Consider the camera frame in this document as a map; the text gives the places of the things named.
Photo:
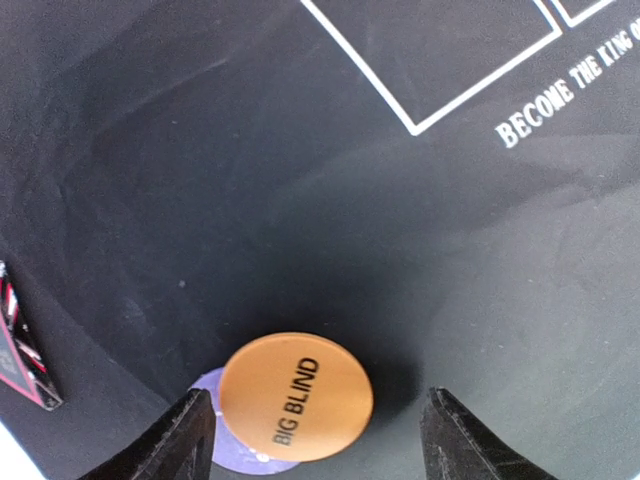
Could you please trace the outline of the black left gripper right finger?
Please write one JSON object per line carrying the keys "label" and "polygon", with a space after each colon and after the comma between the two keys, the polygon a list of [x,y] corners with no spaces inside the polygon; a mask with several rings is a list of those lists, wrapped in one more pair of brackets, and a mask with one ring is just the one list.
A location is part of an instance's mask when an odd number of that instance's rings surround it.
{"label": "black left gripper right finger", "polygon": [[429,390],[420,433],[428,479],[555,478],[505,444],[445,388]]}

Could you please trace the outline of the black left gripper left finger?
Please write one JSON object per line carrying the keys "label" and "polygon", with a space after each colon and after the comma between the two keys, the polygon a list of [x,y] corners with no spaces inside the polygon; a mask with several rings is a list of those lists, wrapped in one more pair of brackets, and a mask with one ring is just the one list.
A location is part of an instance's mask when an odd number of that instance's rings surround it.
{"label": "black left gripper left finger", "polygon": [[216,415],[210,392],[191,389],[138,439],[83,478],[207,480],[215,431]]}

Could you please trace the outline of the purple small blind button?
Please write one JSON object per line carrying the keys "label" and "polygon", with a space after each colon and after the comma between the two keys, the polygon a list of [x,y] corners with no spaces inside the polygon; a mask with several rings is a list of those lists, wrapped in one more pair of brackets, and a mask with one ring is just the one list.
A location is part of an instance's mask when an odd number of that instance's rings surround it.
{"label": "purple small blind button", "polygon": [[208,390],[210,393],[216,416],[212,461],[232,472],[253,476],[275,475],[296,468],[298,463],[276,460],[258,452],[247,447],[231,433],[224,421],[219,400],[219,385],[223,372],[223,368],[213,369],[200,376],[192,385],[195,389]]}

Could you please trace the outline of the orange big blind button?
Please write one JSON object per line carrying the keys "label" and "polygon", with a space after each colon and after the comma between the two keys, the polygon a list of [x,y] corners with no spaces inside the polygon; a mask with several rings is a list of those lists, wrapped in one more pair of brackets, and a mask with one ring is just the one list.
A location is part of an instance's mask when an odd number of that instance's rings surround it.
{"label": "orange big blind button", "polygon": [[374,410],[371,381],[341,345],[308,333],[243,346],[219,383],[223,420],[244,445],[276,460],[313,462],[356,442]]}

